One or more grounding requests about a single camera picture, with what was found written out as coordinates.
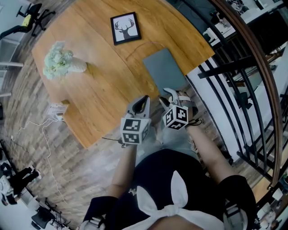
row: handrail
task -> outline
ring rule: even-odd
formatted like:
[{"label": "handrail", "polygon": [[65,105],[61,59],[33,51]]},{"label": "handrail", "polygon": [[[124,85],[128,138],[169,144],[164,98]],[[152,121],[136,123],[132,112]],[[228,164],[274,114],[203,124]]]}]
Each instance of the handrail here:
[{"label": "handrail", "polygon": [[279,180],[279,172],[281,166],[281,156],[282,156],[282,112],[280,106],[280,99],[276,87],[276,83],[266,60],[265,54],[262,47],[250,30],[248,25],[240,17],[238,13],[225,1],[225,0],[209,0],[213,5],[215,5],[223,14],[226,19],[231,23],[234,29],[241,34],[248,47],[250,48],[256,62],[258,69],[268,94],[268,99],[271,107],[272,120],[274,123],[274,133],[275,133],[275,166],[273,170],[272,187],[274,187]]}]

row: white bow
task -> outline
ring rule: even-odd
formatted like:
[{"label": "white bow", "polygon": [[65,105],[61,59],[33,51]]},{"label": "white bow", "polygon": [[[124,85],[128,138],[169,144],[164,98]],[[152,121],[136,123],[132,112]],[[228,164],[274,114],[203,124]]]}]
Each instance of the white bow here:
[{"label": "white bow", "polygon": [[171,196],[174,204],[165,206],[162,210],[157,210],[157,206],[148,192],[138,186],[137,201],[138,207],[150,217],[138,222],[123,230],[146,230],[162,217],[181,216],[189,222],[199,226],[204,230],[223,230],[224,224],[215,216],[201,212],[183,209],[188,202],[188,193],[184,180],[177,171],[174,171],[171,180]]}]

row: black picture frame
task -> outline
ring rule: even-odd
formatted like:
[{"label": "black picture frame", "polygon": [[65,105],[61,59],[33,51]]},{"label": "black picture frame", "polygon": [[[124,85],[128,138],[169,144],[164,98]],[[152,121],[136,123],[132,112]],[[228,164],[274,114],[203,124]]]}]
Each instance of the black picture frame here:
[{"label": "black picture frame", "polygon": [[[134,24],[135,24],[136,30],[137,30],[137,35],[134,35],[132,38],[128,38],[128,39],[117,41],[116,40],[116,35],[115,35],[114,19],[126,16],[126,15],[133,15]],[[139,29],[137,16],[136,16],[135,12],[125,13],[125,14],[122,14],[122,15],[118,15],[118,16],[112,17],[112,18],[110,18],[110,21],[111,21],[111,29],[112,29],[114,45],[119,45],[119,44],[123,44],[123,43],[126,43],[126,42],[130,42],[130,41],[135,41],[135,40],[140,40],[141,39],[140,29]]]}]

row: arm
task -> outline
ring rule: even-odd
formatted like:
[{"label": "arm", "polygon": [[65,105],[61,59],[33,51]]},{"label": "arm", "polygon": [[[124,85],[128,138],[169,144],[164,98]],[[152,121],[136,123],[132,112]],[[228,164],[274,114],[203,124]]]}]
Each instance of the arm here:
[{"label": "arm", "polygon": [[119,198],[129,187],[136,161],[137,146],[130,145],[124,149],[116,167],[112,183],[106,193],[107,196]]},{"label": "arm", "polygon": [[219,13],[219,12],[217,12],[216,16],[217,16],[217,18],[219,19],[219,21],[221,22],[221,21],[222,21],[222,19],[219,17],[219,15],[220,15],[220,13]]},{"label": "arm", "polygon": [[237,175],[218,147],[198,126],[188,126],[187,132],[197,146],[199,154],[206,165],[210,176],[217,184],[229,176]]}]

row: white flowers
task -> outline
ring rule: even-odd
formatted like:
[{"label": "white flowers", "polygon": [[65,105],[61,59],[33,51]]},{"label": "white flowers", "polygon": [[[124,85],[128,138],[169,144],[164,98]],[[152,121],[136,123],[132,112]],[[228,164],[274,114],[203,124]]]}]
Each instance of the white flowers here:
[{"label": "white flowers", "polygon": [[65,42],[63,41],[56,42],[46,55],[43,74],[47,79],[64,77],[68,73],[73,58],[73,52],[71,50],[63,50],[64,45]]}]

